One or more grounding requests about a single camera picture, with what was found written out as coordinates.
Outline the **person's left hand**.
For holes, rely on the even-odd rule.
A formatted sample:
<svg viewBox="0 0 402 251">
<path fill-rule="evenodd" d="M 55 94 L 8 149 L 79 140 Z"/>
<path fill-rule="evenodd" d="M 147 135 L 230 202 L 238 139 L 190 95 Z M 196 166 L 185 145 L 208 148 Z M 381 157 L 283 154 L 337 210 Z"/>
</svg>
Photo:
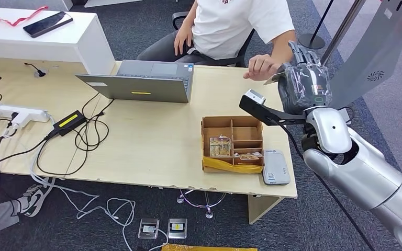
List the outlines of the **person's left hand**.
<svg viewBox="0 0 402 251">
<path fill-rule="evenodd" d="M 244 73 L 244 79 L 253 81 L 265 81 L 271 78 L 281 66 L 281 62 L 268 54 L 256 55 L 249 60 L 248 70 Z"/>
</svg>

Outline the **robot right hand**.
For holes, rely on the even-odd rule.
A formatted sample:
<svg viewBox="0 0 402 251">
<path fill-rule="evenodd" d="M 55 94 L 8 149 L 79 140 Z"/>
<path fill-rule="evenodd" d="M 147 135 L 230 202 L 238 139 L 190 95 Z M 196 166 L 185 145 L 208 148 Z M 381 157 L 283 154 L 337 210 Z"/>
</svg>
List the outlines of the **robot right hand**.
<svg viewBox="0 0 402 251">
<path fill-rule="evenodd" d="M 327 106 L 332 101 L 328 68 L 321 64 L 315 52 L 289 41 L 296 64 L 283 63 L 278 69 L 278 93 L 283 110 L 301 115 L 305 110 Z"/>
</svg>

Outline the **person's right hand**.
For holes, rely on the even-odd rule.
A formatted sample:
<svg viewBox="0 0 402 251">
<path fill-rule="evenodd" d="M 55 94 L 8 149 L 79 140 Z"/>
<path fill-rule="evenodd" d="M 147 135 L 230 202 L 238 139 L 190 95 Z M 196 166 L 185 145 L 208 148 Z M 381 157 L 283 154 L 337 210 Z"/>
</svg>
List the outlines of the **person's right hand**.
<svg viewBox="0 0 402 251">
<path fill-rule="evenodd" d="M 174 40 L 174 52 L 175 55 L 182 55 L 184 53 L 184 46 L 192 46 L 192 21 L 183 21 L 181 27 L 179 28 L 175 40 Z"/>
</svg>

